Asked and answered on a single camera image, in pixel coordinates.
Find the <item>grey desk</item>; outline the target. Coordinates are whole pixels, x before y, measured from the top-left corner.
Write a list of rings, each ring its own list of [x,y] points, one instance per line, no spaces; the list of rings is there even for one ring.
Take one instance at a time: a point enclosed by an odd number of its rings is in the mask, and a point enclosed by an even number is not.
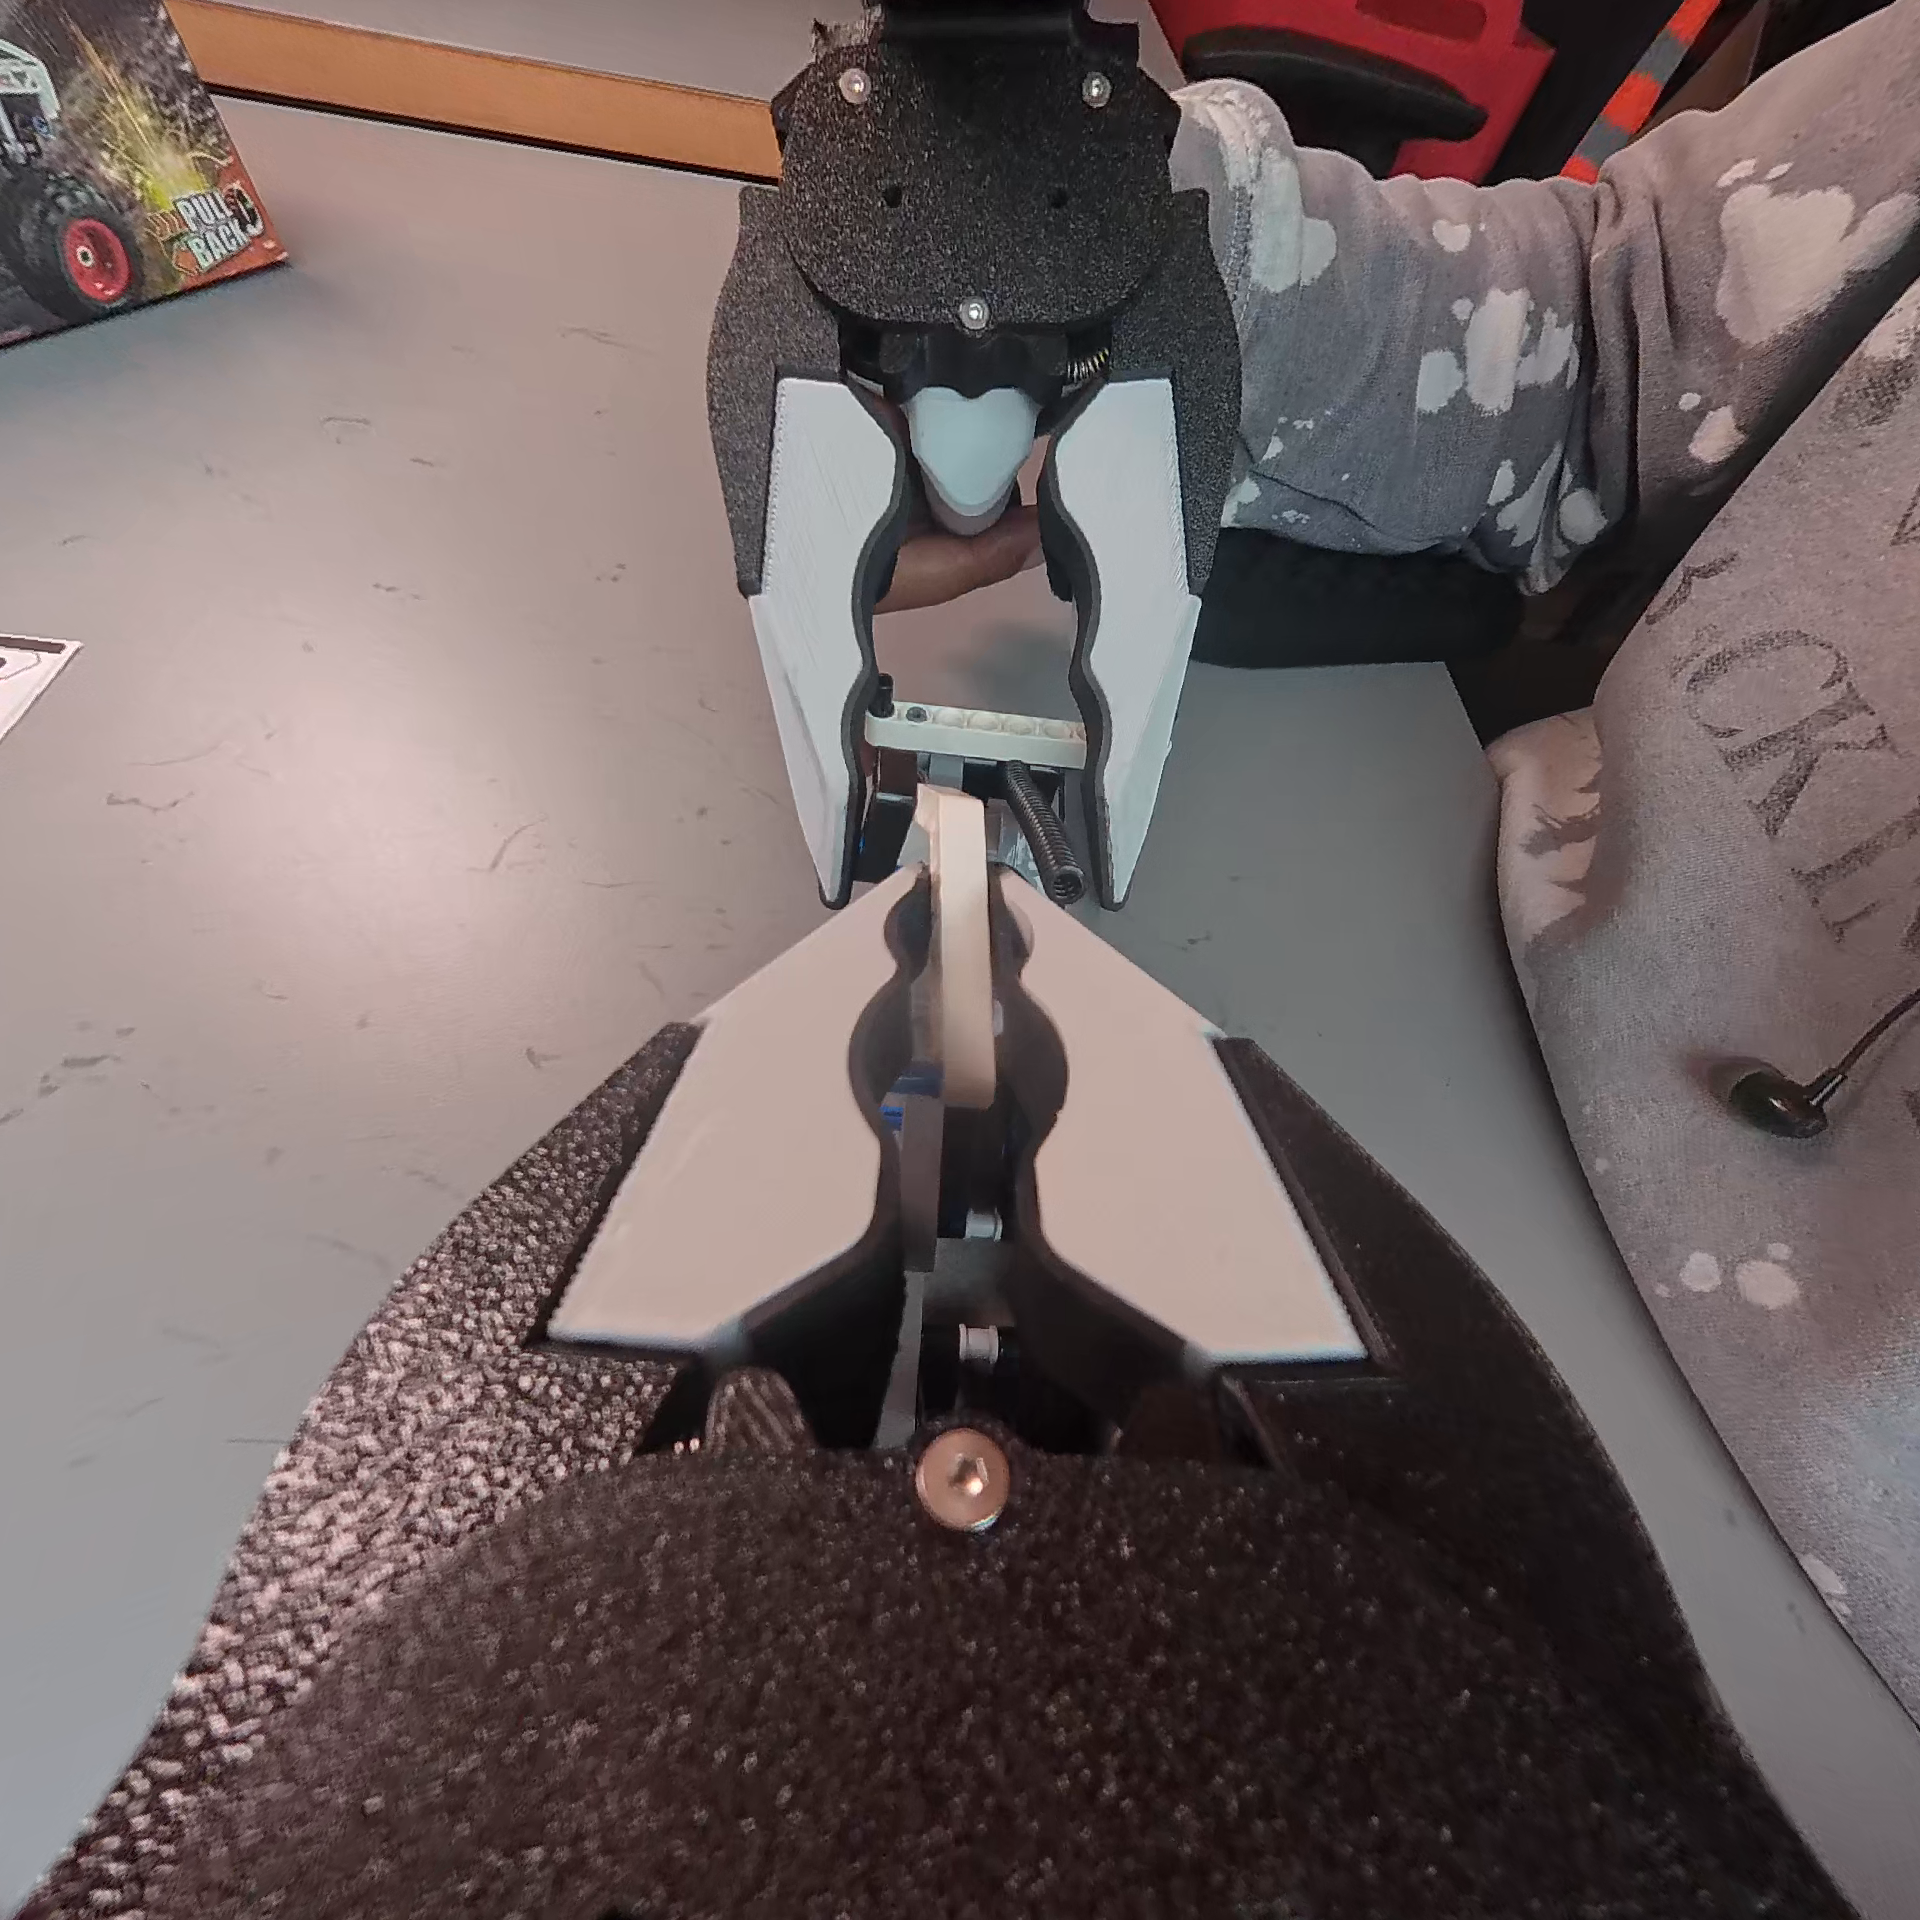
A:
[[[234,107],[294,261],[4,351],[4,1880],[147,1729],[419,1249],[820,920],[708,446],[731,183]],[[1808,1788],[1915,1732],[1577,1177],[1428,669],[1188,691],[1115,943],[1480,1260]]]

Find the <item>person's right hand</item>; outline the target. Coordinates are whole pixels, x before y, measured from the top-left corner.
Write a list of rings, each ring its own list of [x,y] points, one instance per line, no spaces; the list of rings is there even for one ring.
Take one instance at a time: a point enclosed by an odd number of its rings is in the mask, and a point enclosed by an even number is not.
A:
[[[932,520],[914,520],[893,559],[876,615],[921,612],[1043,564],[1039,514],[1011,502],[983,530],[954,535]]]

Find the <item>black toy set box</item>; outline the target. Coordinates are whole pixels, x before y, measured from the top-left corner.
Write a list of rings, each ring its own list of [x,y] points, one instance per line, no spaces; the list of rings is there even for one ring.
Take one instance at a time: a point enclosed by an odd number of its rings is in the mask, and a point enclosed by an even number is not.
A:
[[[4,346],[284,261],[166,4],[2,6]]]

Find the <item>grey black toy chassis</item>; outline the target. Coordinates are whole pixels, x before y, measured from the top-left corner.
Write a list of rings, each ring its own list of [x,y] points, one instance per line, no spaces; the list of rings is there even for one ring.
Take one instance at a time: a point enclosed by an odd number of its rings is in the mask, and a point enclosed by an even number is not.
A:
[[[1027,879],[1056,904],[1088,892],[1083,856],[1065,827],[1070,777],[1085,766],[1078,723],[1032,714],[928,704],[896,697],[879,675],[861,716],[868,757],[856,879],[876,882],[897,867],[932,859],[932,831],[914,825],[924,788],[964,795],[982,809],[983,852]],[[936,964],[909,990],[911,1053],[879,1116],[899,1152],[904,1296],[896,1354],[879,1403],[873,1445],[906,1445],[920,1421],[920,1370],[928,1292],[943,1239],[995,1242],[1003,1127],[993,1115],[947,1116],[947,1019]]]

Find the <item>person's right forearm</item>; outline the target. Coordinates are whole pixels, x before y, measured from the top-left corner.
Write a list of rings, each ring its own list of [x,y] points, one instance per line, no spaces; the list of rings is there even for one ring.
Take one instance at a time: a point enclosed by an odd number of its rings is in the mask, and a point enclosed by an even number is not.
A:
[[[1720,200],[1787,170],[1784,69],[1594,185],[1369,177],[1248,82],[1194,82],[1169,174],[1207,199],[1240,344],[1221,525],[1554,589],[1630,520],[1722,501],[1785,427],[1784,348],[1715,316]]]

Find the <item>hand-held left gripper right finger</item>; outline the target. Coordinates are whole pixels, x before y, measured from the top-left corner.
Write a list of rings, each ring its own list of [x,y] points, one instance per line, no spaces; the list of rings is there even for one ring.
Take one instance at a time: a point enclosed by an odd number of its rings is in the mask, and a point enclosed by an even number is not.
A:
[[[992,931],[1019,1206],[1051,1270],[1209,1370],[1364,1363],[1212,1021],[1016,874]]]

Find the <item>toy sticker sheet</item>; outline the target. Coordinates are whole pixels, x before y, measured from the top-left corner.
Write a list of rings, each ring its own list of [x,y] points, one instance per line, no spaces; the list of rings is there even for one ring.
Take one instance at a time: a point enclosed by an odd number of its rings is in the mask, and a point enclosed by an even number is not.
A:
[[[26,719],[40,697],[54,684],[66,663],[80,651],[81,645],[70,639],[2,637],[2,740]]]

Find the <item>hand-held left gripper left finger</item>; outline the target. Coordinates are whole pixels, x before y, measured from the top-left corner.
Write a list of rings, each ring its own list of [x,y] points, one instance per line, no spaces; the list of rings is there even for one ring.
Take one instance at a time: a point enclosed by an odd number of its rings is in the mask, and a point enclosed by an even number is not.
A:
[[[696,1039],[545,1320],[566,1347],[728,1365],[902,1285],[899,1151],[879,1101],[928,876],[902,871],[696,1019]]]

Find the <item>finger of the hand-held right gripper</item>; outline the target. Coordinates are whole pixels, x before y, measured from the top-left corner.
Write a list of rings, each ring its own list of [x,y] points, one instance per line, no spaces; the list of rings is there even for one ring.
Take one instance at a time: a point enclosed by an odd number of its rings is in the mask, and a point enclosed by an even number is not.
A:
[[[782,377],[759,587],[748,612],[820,896],[852,896],[859,800],[853,711],[876,675],[877,556],[904,506],[896,432],[845,383]]]
[[[1200,615],[1168,377],[1101,383],[1054,434],[1043,532],[1076,619],[1068,686],[1085,732],[1095,892],[1117,910],[1154,818]]]

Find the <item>adjoining grey table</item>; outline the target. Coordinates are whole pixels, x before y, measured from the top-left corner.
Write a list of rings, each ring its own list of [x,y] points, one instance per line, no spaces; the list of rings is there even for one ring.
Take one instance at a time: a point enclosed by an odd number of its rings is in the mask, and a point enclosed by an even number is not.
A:
[[[166,6],[216,92],[560,153],[773,180],[770,98],[834,3]]]

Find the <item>person's grey printed sweatshirt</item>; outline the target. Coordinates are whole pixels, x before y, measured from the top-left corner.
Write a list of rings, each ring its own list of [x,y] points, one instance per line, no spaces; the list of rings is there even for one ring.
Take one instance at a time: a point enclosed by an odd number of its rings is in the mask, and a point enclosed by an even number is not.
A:
[[[1803,1144],[1720,1092],[1918,975],[1918,292],[1696,538],[1589,708],[1500,739],[1500,912],[1581,1169],[1820,1599],[1918,1702],[1918,1040]]]

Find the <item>red chair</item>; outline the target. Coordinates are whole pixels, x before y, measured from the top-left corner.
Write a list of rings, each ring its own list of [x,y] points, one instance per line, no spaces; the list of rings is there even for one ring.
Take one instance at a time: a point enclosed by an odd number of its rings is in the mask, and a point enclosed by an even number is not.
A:
[[[1521,3],[1155,3],[1189,84],[1257,86],[1374,178],[1480,183],[1554,61]]]

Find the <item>white bent toy beam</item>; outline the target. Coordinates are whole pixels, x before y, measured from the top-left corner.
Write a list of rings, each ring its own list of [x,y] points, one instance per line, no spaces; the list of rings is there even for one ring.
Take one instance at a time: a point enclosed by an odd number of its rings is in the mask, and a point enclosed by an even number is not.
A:
[[[921,784],[916,827],[930,898],[928,1056],[945,1107],[985,1113],[997,1092],[987,814],[959,788]]]

